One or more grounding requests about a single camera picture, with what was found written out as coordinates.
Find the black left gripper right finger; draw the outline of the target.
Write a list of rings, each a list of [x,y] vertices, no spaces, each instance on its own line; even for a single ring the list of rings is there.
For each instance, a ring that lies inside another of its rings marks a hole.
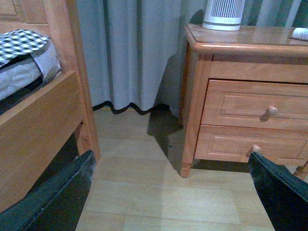
[[[308,184],[258,152],[248,165],[257,194],[276,231],[308,229]]]

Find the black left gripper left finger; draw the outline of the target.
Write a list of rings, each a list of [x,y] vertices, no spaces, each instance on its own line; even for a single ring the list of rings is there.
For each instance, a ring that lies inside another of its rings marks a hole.
[[[0,214],[2,231],[74,231],[90,192],[96,166],[86,151]]]

